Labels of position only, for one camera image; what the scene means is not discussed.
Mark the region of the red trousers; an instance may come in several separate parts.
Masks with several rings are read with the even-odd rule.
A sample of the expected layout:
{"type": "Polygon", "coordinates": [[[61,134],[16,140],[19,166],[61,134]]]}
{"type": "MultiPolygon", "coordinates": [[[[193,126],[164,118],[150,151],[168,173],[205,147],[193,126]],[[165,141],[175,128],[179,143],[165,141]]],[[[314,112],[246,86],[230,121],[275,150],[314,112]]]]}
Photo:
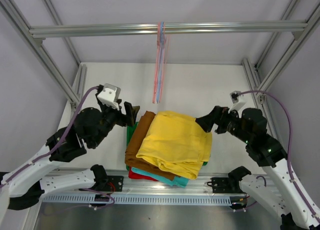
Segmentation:
{"type": "Polygon", "coordinates": [[[157,182],[157,180],[154,179],[154,178],[152,178],[152,177],[144,176],[144,175],[141,175],[141,174],[134,173],[134,172],[132,171],[132,169],[129,170],[129,172],[128,172],[128,177],[129,177],[130,179],[135,179],[135,180],[149,180],[149,181],[157,182]]]}

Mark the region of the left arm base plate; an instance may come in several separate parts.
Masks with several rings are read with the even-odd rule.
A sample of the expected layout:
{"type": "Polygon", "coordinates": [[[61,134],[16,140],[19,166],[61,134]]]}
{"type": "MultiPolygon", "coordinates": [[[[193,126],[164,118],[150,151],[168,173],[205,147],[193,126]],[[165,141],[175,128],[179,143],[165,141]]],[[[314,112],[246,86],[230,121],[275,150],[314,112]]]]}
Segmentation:
{"type": "Polygon", "coordinates": [[[124,186],[123,176],[109,176],[108,182],[104,187],[104,191],[107,192],[122,192],[124,186]]]}

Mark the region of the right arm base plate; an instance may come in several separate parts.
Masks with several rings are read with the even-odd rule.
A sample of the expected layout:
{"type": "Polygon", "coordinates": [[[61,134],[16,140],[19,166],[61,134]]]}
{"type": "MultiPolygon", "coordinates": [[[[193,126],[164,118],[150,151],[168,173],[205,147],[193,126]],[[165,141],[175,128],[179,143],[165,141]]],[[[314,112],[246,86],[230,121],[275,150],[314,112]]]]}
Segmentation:
{"type": "Polygon", "coordinates": [[[213,177],[206,183],[214,194],[235,194],[237,191],[229,178],[213,177]]]}

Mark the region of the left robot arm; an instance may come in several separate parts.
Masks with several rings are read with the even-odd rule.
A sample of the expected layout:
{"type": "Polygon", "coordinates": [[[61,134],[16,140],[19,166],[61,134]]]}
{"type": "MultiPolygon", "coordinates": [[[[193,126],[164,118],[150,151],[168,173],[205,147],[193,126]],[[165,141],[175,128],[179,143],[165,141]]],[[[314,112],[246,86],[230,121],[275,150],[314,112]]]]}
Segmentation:
{"type": "Polygon", "coordinates": [[[108,190],[109,177],[99,164],[74,174],[47,177],[64,163],[85,155],[88,149],[95,149],[114,126],[132,127],[140,110],[129,102],[124,103],[125,113],[105,104],[99,106],[99,109],[88,107],[78,111],[69,125],[50,136],[22,167],[0,174],[0,188],[9,191],[7,209],[24,210],[40,199],[67,190],[108,190]]]}

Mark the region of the blue hanger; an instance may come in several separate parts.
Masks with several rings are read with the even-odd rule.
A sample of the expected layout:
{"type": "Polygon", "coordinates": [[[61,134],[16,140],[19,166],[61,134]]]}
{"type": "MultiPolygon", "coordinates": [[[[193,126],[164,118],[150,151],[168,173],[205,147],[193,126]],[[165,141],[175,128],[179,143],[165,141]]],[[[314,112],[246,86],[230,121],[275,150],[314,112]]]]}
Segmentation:
{"type": "Polygon", "coordinates": [[[161,82],[162,82],[162,71],[165,57],[165,23],[158,23],[158,36],[157,36],[157,57],[156,57],[156,92],[155,92],[155,101],[156,103],[160,102],[160,91],[161,91],[161,82]]]}
{"type": "Polygon", "coordinates": [[[160,23],[160,32],[159,32],[159,59],[158,59],[158,92],[157,92],[157,102],[160,103],[161,91],[163,85],[163,74],[164,74],[164,64],[165,64],[165,46],[166,46],[166,36],[165,36],[165,23],[162,21],[160,23]]]}

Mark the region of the teal trousers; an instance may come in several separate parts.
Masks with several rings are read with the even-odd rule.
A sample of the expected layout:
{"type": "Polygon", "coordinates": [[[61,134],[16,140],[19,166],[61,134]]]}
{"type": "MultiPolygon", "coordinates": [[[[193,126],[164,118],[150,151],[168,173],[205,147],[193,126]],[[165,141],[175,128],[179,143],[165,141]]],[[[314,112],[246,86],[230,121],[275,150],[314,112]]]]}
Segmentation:
{"type": "Polygon", "coordinates": [[[132,169],[132,171],[134,173],[152,177],[152,178],[156,179],[158,182],[162,182],[162,183],[167,184],[169,186],[178,186],[181,188],[185,188],[189,182],[189,179],[183,178],[183,177],[174,177],[173,180],[170,180],[170,179],[165,178],[163,176],[152,174],[152,173],[149,173],[149,172],[137,169],[137,168],[130,167],[130,169],[132,169]]]}

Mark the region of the brown trousers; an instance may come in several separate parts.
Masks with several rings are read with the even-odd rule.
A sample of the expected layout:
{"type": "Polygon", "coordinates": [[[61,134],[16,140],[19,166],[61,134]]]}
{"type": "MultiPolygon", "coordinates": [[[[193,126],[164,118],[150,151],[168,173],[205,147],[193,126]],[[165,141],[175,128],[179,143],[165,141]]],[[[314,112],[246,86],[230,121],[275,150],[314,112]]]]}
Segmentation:
{"type": "Polygon", "coordinates": [[[147,161],[136,157],[155,116],[155,113],[146,111],[145,114],[140,118],[137,127],[126,148],[124,162],[129,167],[137,168],[146,171],[150,174],[158,175],[172,181],[176,177],[175,174],[164,172],[160,170],[158,167],[148,163],[147,161]]]}

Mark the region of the yellow trousers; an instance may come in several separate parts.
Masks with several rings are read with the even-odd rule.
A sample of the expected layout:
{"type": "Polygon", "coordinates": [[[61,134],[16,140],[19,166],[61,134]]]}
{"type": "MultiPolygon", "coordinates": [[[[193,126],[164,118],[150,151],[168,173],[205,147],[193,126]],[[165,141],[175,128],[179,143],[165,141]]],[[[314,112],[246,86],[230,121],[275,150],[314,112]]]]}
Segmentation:
{"type": "Polygon", "coordinates": [[[211,157],[212,132],[205,132],[192,116],[158,112],[136,157],[163,172],[195,180],[211,157]]]}

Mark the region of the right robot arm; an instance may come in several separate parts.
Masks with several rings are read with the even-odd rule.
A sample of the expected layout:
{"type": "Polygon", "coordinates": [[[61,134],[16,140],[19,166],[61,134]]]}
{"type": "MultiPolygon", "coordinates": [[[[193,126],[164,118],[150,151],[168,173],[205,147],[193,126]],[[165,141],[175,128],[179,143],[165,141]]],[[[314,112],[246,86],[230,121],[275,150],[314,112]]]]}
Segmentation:
{"type": "Polygon", "coordinates": [[[258,183],[243,166],[228,174],[227,185],[231,191],[242,191],[253,197],[281,221],[282,230],[320,228],[320,209],[311,201],[293,169],[288,167],[289,156],[281,143],[267,133],[267,120],[261,110],[246,108],[239,115],[235,110],[215,106],[208,115],[196,118],[195,121],[207,133],[217,125],[217,134],[228,132],[244,142],[249,157],[269,176],[279,195],[258,183]]]}

